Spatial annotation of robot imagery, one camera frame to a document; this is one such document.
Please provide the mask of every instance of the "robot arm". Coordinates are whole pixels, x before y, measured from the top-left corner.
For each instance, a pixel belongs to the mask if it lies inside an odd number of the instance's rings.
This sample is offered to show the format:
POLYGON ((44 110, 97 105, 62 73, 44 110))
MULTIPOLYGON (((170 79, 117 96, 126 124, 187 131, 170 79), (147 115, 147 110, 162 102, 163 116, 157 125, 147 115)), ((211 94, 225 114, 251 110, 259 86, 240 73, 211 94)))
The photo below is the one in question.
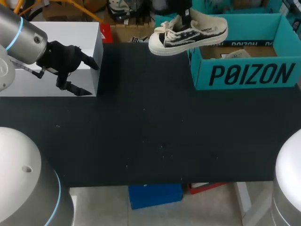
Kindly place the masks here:
POLYGON ((57 41, 48 42, 47 34, 22 17, 0 4, 0 91, 7 88, 14 80, 15 68, 11 72, 12 62, 7 54, 27 65, 37 63, 42 68, 40 73, 32 72, 42 78, 47 70, 57 75, 56 86, 77 96, 91 95, 70 81, 68 75, 75 71, 83 61, 94 70, 99 70, 97 63, 76 46, 64 46, 57 41))
POLYGON ((0 91, 6 89, 15 79, 15 67, 6 50, 0 45, 0 91))

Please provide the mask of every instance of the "white foam block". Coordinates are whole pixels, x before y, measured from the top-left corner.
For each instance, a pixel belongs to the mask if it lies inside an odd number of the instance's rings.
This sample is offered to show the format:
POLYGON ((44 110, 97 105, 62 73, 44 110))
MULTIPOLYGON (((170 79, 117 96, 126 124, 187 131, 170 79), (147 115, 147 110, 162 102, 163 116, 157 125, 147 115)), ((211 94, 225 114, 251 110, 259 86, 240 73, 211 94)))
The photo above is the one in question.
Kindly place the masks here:
MULTIPOLYGON (((99 68, 103 58, 103 43, 99 23, 97 22, 32 22, 48 35, 48 42, 58 41, 65 46, 74 45, 82 52, 94 58, 99 68)), ((41 68, 36 64, 25 65, 39 72, 41 68)), ((71 73, 68 81, 86 89, 96 96, 100 70, 96 71, 83 62, 78 69, 71 73)), ((75 97, 74 94, 60 90, 55 86, 57 76, 45 72, 42 79, 33 74, 16 69, 16 78, 10 87, 0 92, 0 97, 75 97)))

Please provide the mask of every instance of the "sneaker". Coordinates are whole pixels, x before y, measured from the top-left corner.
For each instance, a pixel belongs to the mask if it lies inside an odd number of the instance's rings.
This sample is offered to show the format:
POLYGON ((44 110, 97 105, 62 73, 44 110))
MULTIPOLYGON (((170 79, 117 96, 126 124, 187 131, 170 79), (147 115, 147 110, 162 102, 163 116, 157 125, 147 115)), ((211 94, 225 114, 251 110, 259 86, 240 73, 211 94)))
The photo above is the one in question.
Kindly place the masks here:
POLYGON ((162 23, 149 40, 150 51, 159 56, 171 56, 190 48, 219 44, 228 36, 225 18, 208 16, 190 9, 192 21, 188 28, 182 27, 182 18, 162 23))

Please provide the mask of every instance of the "black tabletop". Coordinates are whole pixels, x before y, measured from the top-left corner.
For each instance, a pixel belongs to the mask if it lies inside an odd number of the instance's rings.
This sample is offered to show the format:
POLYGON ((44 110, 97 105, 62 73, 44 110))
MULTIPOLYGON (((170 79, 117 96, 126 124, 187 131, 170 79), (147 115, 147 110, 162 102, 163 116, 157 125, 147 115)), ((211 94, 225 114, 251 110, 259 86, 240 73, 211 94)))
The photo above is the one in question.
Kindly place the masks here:
POLYGON ((2 97, 66 186, 272 180, 299 89, 196 91, 186 53, 106 44, 98 97, 2 97))

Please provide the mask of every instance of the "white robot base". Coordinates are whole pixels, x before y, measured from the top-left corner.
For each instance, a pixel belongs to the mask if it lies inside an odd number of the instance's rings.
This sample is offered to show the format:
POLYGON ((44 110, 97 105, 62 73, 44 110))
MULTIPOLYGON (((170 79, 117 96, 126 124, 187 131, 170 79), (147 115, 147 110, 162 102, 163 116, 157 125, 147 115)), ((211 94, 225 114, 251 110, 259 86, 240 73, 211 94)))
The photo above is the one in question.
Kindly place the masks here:
POLYGON ((72 225, 68 189, 29 137, 1 127, 0 166, 0 226, 72 225))

